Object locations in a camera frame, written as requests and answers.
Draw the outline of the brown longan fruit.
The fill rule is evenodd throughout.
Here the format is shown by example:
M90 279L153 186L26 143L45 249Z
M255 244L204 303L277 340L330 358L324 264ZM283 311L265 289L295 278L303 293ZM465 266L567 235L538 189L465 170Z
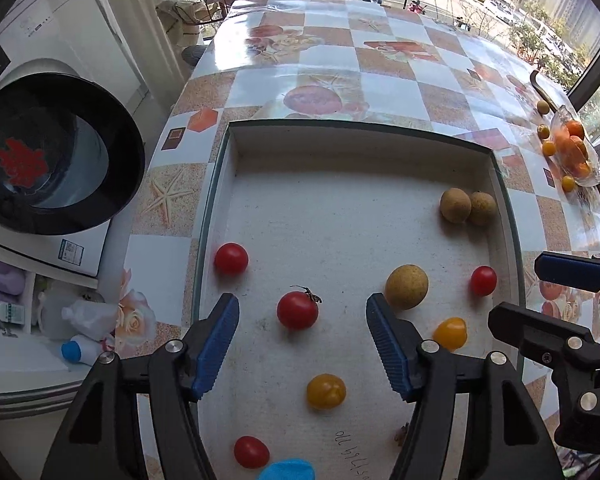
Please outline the brown longan fruit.
M420 266L403 264L385 281L385 299L393 309L413 309L425 299L428 288L428 275Z

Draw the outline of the small red cherry tomato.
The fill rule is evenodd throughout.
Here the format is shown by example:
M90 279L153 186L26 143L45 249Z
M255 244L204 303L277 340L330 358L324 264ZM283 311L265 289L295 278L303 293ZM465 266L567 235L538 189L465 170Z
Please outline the small red cherry tomato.
M486 297L498 286L498 274L490 266L478 266L469 281L471 292L478 297Z

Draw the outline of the red tomato with stem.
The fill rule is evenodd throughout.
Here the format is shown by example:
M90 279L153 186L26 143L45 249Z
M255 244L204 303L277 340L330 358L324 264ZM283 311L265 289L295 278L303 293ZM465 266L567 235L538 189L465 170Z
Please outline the red tomato with stem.
M292 288L292 292L278 301L277 318L288 330L306 330L317 321L321 297L308 287L293 285Z

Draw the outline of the brown longan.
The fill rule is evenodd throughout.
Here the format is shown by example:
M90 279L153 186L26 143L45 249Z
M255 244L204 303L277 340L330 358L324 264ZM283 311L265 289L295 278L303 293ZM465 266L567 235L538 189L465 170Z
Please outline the brown longan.
M448 188L440 198L442 217L451 223L464 223L471 214L471 200L461 188Z

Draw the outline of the yellow tomato beside bowl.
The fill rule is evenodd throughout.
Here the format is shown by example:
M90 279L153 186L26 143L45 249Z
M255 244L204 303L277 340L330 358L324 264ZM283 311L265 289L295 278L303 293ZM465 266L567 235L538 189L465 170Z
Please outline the yellow tomato beside bowl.
M564 191L565 193L571 193L576 189L576 187L577 183L573 179L573 177L568 176L568 174L565 174L562 177L562 191Z

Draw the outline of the white plastic bottle blue cap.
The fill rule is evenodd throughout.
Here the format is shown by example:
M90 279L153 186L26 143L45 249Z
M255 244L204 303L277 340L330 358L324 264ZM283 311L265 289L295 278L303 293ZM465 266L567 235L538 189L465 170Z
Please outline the white plastic bottle blue cap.
M105 352L101 341L94 341L84 335L75 335L61 344L61 354L65 361L91 366L100 354Z

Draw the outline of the small yellow cherry tomato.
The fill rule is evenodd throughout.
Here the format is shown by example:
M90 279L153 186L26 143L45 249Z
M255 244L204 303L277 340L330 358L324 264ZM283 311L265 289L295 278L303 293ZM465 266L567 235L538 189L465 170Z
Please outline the small yellow cherry tomato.
M306 402L314 410L332 410L341 405L347 397L347 386L343 380L332 374L320 374L306 385Z

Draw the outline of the red tomato under gripper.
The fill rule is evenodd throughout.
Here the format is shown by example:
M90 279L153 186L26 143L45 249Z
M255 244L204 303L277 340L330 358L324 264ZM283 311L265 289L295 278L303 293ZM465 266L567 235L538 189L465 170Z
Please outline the red tomato under gripper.
M241 467L260 469L268 464L271 453L266 444L256 437L242 436L234 444L234 456Z

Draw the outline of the red cherry tomato in tray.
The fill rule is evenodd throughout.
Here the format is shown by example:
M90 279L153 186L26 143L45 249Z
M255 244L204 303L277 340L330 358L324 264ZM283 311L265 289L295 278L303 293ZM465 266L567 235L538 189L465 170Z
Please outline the red cherry tomato in tray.
M226 243L215 252L214 266L220 274L241 274L249 266L249 255L241 245Z

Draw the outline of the glass fruit bowl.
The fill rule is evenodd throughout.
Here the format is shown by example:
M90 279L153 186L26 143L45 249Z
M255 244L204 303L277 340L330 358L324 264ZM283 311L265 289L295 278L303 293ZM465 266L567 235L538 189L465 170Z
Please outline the glass fruit bowl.
M550 121L550 141L557 148L554 157L565 174L573 177L578 185L592 188L600 184L600 159L586 137L585 129L583 140L570 136L566 122L571 119L580 122L576 114L571 113L567 107L560 106Z

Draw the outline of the yellow tomato near bowl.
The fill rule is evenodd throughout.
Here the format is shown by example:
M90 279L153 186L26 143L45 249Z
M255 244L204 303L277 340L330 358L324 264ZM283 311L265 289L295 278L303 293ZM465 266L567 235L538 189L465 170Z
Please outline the yellow tomato near bowl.
M545 157L552 157L556 154L557 148L554 142L546 140L542 143L542 154Z

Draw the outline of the orange mandarin in bowl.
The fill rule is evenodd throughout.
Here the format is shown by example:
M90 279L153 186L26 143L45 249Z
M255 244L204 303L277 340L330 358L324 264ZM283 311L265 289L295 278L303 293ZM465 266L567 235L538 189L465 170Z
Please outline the orange mandarin in bowl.
M566 128L570 136L577 136L581 140L584 139L584 127L577 120L571 119L566 122Z

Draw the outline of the white shallow tray box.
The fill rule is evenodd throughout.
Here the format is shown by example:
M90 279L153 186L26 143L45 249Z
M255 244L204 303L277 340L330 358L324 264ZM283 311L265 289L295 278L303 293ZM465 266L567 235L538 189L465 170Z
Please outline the white shallow tray box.
M486 192L498 213L487 226L454 224L441 195ZM237 275L216 271L226 243L247 251ZM518 301L524 286L508 194L490 148L452 136L335 122L235 122L219 148L200 240L196 305L207 316L224 292L240 318L215 385L198 403L204 448L221 479L250 479L234 444L260 439L272 460L301 458L321 479L385 479L413 414L391 389L366 322L366 301L403 264L429 280L422 303L404 312L424 337L464 318L466 356L496 346L486 318ZM471 292L478 266L498 274L486 297ZM321 297L315 324L288 330L277 304L293 285ZM314 410L306 385L340 377L344 402Z

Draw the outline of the white washing machine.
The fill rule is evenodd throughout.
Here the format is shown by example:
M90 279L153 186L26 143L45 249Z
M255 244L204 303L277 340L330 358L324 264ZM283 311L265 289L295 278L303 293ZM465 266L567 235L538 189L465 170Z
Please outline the white washing machine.
M89 282L137 192L146 94L99 0L14 0L0 21L0 258Z

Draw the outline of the floral checkered tablecloth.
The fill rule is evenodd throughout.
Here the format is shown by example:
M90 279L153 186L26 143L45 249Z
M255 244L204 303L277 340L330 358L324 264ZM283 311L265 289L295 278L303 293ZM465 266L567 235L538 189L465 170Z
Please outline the floral checkered tablecloth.
M344 0L235 3L181 92L137 194L117 352L152 356L210 314L200 315L195 288L215 162L231 124L261 120L388 126L490 148L520 250L524 291L515 302L587 327L600 342L600 292L548 285L533 270L544 250L600 254L600 196L562 191L563 172L542 154L536 132L530 73L495 44L407 11ZM554 434L550 370L495 344L486 354L507 354L544 434ZM149 393L138 408L150 477L165 478Z

